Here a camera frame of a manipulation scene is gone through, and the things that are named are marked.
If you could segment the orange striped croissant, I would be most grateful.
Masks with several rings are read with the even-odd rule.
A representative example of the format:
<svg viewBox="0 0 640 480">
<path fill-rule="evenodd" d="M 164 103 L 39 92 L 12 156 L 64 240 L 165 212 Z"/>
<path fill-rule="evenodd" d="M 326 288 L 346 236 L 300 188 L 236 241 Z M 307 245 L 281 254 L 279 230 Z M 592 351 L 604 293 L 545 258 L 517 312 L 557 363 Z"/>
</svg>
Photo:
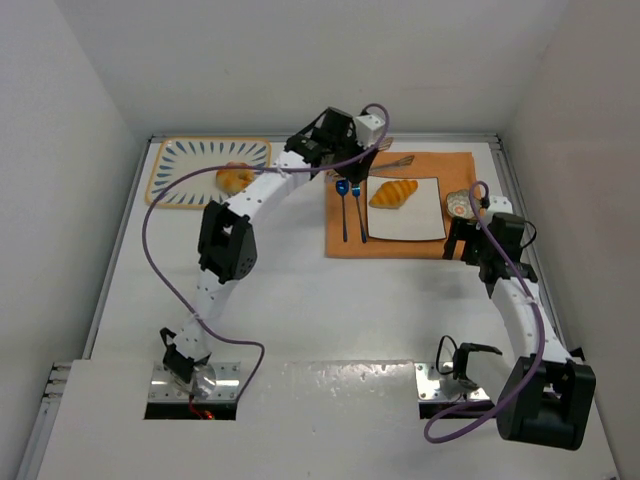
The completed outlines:
<svg viewBox="0 0 640 480">
<path fill-rule="evenodd" d="M 417 180 L 390 180 L 381 184 L 369 200 L 369 206 L 377 209 L 399 209 L 418 190 Z"/>
</svg>

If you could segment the silver metal tongs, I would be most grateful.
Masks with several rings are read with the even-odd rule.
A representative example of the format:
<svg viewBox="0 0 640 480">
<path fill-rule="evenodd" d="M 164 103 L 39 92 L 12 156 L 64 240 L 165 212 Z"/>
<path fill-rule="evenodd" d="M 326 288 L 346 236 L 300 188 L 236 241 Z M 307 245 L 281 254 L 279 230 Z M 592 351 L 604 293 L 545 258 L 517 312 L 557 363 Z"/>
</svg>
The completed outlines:
<svg viewBox="0 0 640 480">
<path fill-rule="evenodd" d="M 380 144 L 380 148 L 381 151 L 384 152 L 386 150 L 388 150 L 392 144 L 394 142 L 394 138 L 391 136 L 386 137 Z M 395 160 L 393 162 L 389 162 L 389 163 L 385 163 L 385 164 L 379 164 L 379 165 L 374 165 L 370 168 L 371 171 L 377 172 L 377 171 L 383 171 L 383 170 L 388 170 L 388 169 L 395 169 L 395 168 L 403 168 L 406 166 L 409 166 L 413 163 L 415 159 L 414 155 L 407 155 L 404 156 L 398 160 Z M 341 179 L 342 176 L 339 175 L 336 171 L 330 171 L 327 173 L 326 177 L 328 179 L 332 179 L 332 180 L 337 180 L 337 179 Z"/>
</svg>

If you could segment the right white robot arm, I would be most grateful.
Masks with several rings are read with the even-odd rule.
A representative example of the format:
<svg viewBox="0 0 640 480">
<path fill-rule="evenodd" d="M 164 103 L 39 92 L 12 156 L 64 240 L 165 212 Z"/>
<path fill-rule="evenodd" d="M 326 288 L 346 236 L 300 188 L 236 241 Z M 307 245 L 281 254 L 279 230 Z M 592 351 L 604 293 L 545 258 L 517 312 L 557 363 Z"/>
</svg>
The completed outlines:
<svg viewBox="0 0 640 480">
<path fill-rule="evenodd" d="M 462 259 L 479 268 L 514 354 L 508 362 L 494 346 L 461 343 L 451 376 L 484 390 L 498 409 L 502 439 L 575 451 L 586 432 L 596 376 L 562 345 L 541 305 L 536 273 L 521 260 L 525 225 L 509 213 L 492 215 L 486 226 L 461 217 L 451 223 L 443 256 L 452 258 L 464 244 Z"/>
</svg>

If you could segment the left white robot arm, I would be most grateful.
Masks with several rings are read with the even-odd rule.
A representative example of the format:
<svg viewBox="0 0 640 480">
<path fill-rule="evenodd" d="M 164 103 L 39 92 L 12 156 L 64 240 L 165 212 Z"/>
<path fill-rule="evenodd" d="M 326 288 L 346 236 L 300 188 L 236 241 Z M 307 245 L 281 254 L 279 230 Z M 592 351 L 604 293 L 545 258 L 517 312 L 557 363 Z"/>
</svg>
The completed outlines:
<svg viewBox="0 0 640 480">
<path fill-rule="evenodd" d="M 258 259 L 255 227 L 297 188 L 319 172 L 332 170 L 350 183 L 362 182 L 380 151 L 389 123 L 379 104 L 353 117 L 326 109 L 313 123 L 289 137 L 272 166 L 249 186 L 224 202 L 205 207 L 197 243 L 199 278 L 192 317 L 177 333 L 161 332 L 164 366 L 191 384 L 211 355 L 208 344 L 233 289 L 249 275 Z"/>
</svg>

